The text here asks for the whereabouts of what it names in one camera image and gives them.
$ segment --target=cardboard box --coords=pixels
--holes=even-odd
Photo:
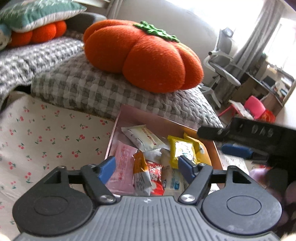
[[[199,139],[202,143],[204,143],[209,153],[213,168],[222,170],[220,157],[213,141],[198,138],[196,130],[167,120],[156,114],[148,113],[124,104],[121,105],[120,111],[117,115],[105,158],[114,155],[117,147],[116,140],[119,140],[127,145],[134,146],[133,143],[122,133],[121,127],[143,124],[146,124],[147,128],[164,143],[168,143],[166,139],[168,135],[183,138],[184,132],[193,138]]]

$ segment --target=gray curtain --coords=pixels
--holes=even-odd
[[[124,0],[111,0],[107,8],[106,17],[109,19],[116,19],[123,1]]]
[[[284,9],[284,4],[280,0],[265,0],[256,21],[254,31],[245,45],[234,56],[235,63],[238,67],[247,71],[258,61],[278,25]],[[240,79],[243,75],[243,71],[237,68],[230,69],[229,72],[237,79]],[[225,101],[234,89],[235,87],[230,82],[221,79],[215,92],[217,92],[217,96],[220,99]]]

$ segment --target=sofa armrest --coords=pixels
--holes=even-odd
[[[72,18],[65,20],[67,29],[84,33],[93,23],[107,19],[105,16],[92,12],[82,12]]]

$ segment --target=green pillow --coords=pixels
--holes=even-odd
[[[25,0],[0,10],[0,19],[13,31],[24,33],[71,18],[86,7],[71,0]]]

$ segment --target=gray ribbed plate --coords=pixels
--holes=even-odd
[[[124,196],[101,206],[93,219],[76,231],[59,237],[22,233],[15,241],[276,241],[273,233],[256,237],[234,236],[209,225],[194,206],[177,203],[171,196]]]

